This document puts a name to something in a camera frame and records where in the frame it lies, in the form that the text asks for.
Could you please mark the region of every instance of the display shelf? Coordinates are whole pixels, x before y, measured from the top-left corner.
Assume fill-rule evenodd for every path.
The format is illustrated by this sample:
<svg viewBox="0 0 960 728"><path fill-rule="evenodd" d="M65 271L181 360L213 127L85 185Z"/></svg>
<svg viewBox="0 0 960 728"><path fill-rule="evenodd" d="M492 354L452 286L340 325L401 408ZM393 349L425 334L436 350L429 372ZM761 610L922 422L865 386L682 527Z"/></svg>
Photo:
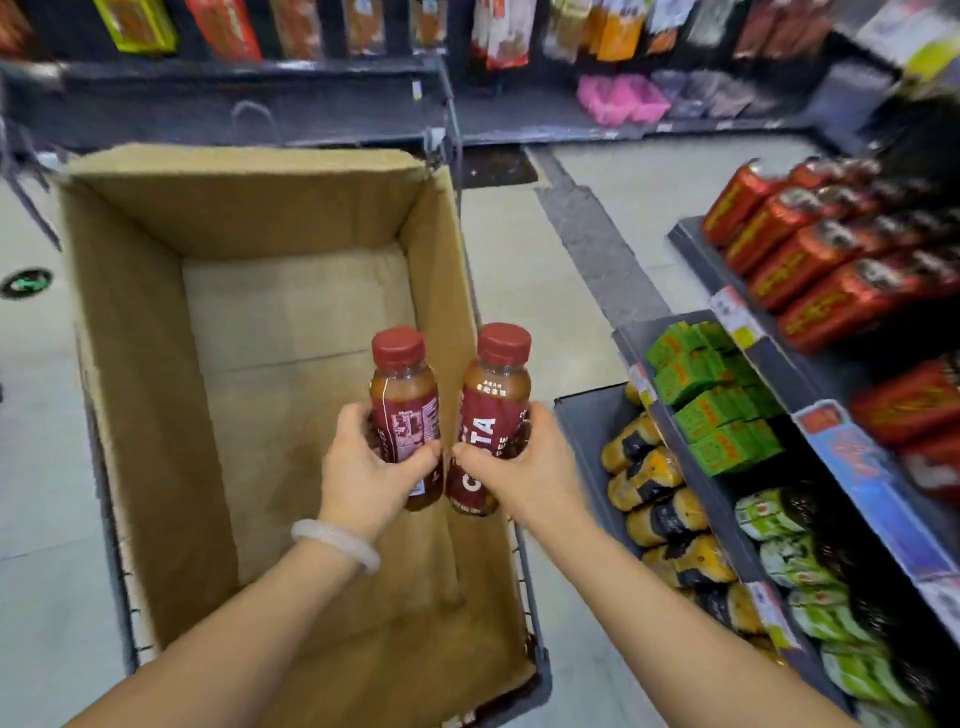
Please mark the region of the display shelf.
<svg viewBox="0 0 960 728"><path fill-rule="evenodd" d="M956 327L942 323L952 319L957 303L938 304L937 315L895 318L815 355L801 354L781 339L773 316L751 306L744 281L706 244L701 220L681 220L670 241L710 294L727 291L722 298L742 307L741 321L755 332L743 350L747 359L960 643L960 511L914 487L893 455L856 426L844 406L854 392L956 346ZM719 300L714 295L711 305Z"/></svg>
<svg viewBox="0 0 960 728"><path fill-rule="evenodd" d="M613 339L625 360L631 364L632 374L637 363L646 363L642 353L670 324L678 321L697 322L712 318L708 311L684 316L671 316L656 321L630 324L614 332ZM607 499L610 476L600 465L600 451L633 418L639 410L623 394L623 385L614 385L556 400L554 411L567 440L573 447L577 466L587 488L590 506L601 527L639 556L642 549L627 535L624 514ZM761 595L763 605L758 611L768 629L782 634L780 654L803 679L817 691L844 710L849 710L847 698L830 682L815 645L801 632L784 609L780 590L764 572L756 545L740 530L733 512L735 496L727 485L707 476L693 459L682 433L673 421L673 411L661 401L652 402L647 411L657 424L664 444L676 455L684 473L686 485L704 504L710 528L716 534L737 577L755 595Z"/></svg>

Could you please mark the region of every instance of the hand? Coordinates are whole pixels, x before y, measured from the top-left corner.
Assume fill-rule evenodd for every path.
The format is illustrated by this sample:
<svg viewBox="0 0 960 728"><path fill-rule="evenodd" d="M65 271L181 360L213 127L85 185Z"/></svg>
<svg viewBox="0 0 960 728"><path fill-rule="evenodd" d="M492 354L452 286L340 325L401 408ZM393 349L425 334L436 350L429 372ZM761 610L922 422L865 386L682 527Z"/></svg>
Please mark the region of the hand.
<svg viewBox="0 0 960 728"><path fill-rule="evenodd" d="M531 402L530 427L527 447L513 460L494 458L467 443L453 446L453 456L537 536L543 528L562 527L567 519L589 518L589 513L573 452L553 413Z"/></svg>
<svg viewBox="0 0 960 728"><path fill-rule="evenodd" d="M319 518L373 543L417 482L436 467L441 445L434 440L402 463L383 462L366 436L370 407L355 403L340 410L337 434L324 459Z"/></svg>

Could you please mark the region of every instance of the yellow snack package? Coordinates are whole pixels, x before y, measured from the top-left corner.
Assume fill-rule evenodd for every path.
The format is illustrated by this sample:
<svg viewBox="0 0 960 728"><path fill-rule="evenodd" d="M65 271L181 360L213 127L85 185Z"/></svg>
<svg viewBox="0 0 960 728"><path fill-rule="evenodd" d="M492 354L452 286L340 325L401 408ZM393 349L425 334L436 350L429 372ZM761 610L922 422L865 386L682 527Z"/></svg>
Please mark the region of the yellow snack package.
<svg viewBox="0 0 960 728"><path fill-rule="evenodd" d="M93 0L121 53L173 53L177 31L158 0Z"/></svg>

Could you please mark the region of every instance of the bracelet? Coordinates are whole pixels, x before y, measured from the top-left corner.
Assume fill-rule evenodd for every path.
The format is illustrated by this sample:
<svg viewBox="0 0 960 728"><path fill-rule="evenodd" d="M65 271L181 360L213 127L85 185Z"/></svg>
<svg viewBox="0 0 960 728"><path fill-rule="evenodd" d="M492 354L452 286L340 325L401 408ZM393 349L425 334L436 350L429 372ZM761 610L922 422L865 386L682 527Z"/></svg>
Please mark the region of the bracelet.
<svg viewBox="0 0 960 728"><path fill-rule="evenodd" d="M376 573L380 568L380 554L373 546L333 523L303 519L294 523L293 528L290 529L290 535L293 536L294 541L312 539L333 546L341 553L363 564L367 573Z"/></svg>

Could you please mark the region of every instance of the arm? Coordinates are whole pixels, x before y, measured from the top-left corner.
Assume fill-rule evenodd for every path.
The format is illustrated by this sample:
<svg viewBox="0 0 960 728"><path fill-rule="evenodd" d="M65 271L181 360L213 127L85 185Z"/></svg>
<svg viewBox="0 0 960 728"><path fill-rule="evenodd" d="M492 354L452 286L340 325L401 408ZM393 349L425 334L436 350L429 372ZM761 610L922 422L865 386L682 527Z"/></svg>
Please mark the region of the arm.
<svg viewBox="0 0 960 728"><path fill-rule="evenodd" d="M430 443L397 465L364 439L366 409L341 411L324 460L320 520L373 542L437 464ZM300 541L251 584L67 724L68 728L242 728L259 722L324 607L359 565Z"/></svg>
<svg viewBox="0 0 960 728"><path fill-rule="evenodd" d="M515 460L458 444L457 462L537 538L603 625L672 728L853 728L792 671L769 662L661 582L598 528L553 415L532 407Z"/></svg>

